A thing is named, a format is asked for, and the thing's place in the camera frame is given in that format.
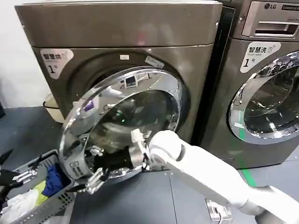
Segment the green floor tape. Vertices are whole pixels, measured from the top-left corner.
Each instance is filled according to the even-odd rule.
[[[251,186],[251,187],[256,187],[256,181],[251,176],[249,170],[248,169],[241,169],[241,171],[242,171],[248,185]]]

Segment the gray laundry basket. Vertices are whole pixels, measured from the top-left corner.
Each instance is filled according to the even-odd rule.
[[[26,193],[30,189],[38,185],[40,182],[46,180],[48,168],[55,163],[58,163],[57,150],[51,150],[43,154],[42,158],[44,159],[38,165],[37,175],[23,186],[11,190],[7,196],[8,198],[12,198],[18,194]],[[14,171],[23,173],[27,170],[31,170],[32,164],[34,164],[34,162],[37,160],[38,158],[24,164]],[[65,209],[66,206],[75,199],[75,195],[73,193],[65,192],[67,189],[71,188],[74,185],[74,181],[70,180],[70,182],[71,183],[67,187],[65,187],[55,195],[49,197],[44,203],[33,208],[26,215],[15,220],[11,224],[42,224],[50,217],[55,216],[55,214],[57,214],[59,211]]]

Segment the blue cloth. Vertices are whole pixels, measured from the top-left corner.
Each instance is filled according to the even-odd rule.
[[[51,197],[64,188],[64,181],[59,168],[56,165],[51,166],[48,169],[48,176],[46,180],[46,187],[42,191],[42,194]]]

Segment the lg logo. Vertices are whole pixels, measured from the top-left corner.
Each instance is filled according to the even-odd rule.
[[[269,8],[276,8],[276,5],[273,5],[273,4],[265,4],[265,9],[269,9]]]

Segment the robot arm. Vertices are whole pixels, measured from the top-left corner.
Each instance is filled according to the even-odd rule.
[[[172,131],[160,131],[146,146],[139,129],[131,132],[134,147],[99,157],[97,171],[87,184],[75,187],[93,194],[108,179],[112,168],[163,165],[190,187],[220,205],[231,205],[254,215],[258,224],[299,224],[299,203],[282,191],[250,187],[238,171],[208,151],[191,146]]]
[[[293,198],[272,186],[248,186],[232,166],[182,141],[172,131],[158,132],[147,151],[150,162],[166,166],[208,199],[221,205],[228,203],[256,216],[259,224],[299,223],[299,203]]]

